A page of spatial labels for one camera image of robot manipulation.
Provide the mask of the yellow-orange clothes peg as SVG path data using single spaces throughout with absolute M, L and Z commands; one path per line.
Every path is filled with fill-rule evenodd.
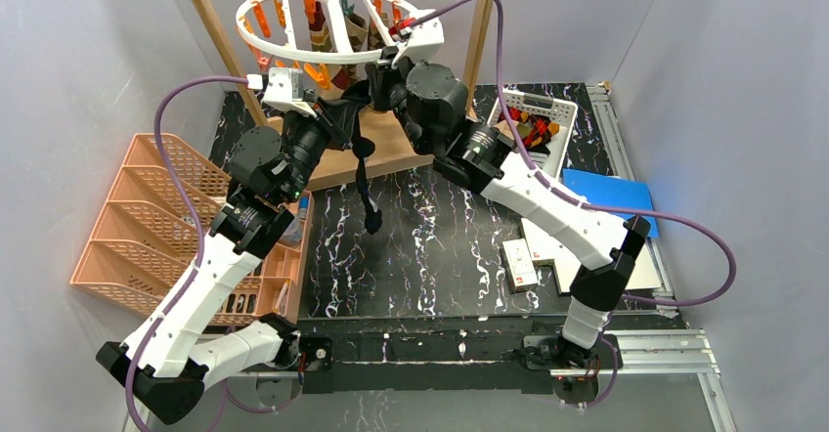
M 329 90 L 331 88 L 331 76 L 326 64 L 305 63 L 303 69 L 319 87 L 324 90 Z

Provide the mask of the black sock with blue print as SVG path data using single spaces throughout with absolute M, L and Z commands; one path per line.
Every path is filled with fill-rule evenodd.
M 358 160 L 355 178 L 366 213 L 364 228 L 368 234 L 374 235 L 382 226 L 382 211 L 371 198 L 366 161 L 374 153 L 375 143 L 362 135 L 359 118 L 360 112 L 371 103 L 369 82 L 357 81 L 343 92 L 340 99 L 347 102 L 346 123 L 351 129 L 351 150 Z

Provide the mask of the white round clip hanger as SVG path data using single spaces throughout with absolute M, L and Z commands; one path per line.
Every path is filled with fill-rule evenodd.
M 235 14 L 236 30 L 260 61 L 326 66 L 366 65 L 390 58 L 430 60 L 443 45 L 433 12 L 406 0 L 246 0 Z

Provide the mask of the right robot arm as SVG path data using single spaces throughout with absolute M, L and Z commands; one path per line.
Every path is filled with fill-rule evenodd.
M 403 59 L 369 63 L 365 70 L 371 106 L 394 113 L 414 152 L 432 156 L 436 172 L 530 220 L 580 261 L 563 327 L 554 342 L 531 349 L 528 358 L 585 366 L 627 288 L 649 223 L 592 209 L 526 161 L 514 140 L 468 117 L 468 89 L 447 67 Z

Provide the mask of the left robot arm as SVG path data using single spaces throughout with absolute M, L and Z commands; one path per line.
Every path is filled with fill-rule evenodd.
M 249 367 L 303 367 L 300 331 L 278 314 L 208 342 L 201 335 L 288 231 L 295 219 L 289 207 L 323 153 L 357 148 L 366 104 L 321 99 L 307 110 L 287 109 L 281 129 L 257 126 L 240 136 L 226 201 L 202 231 L 194 259 L 136 331 L 97 353 L 97 362 L 124 387 L 130 410 L 144 406 L 169 425 L 186 417 L 205 391 Z

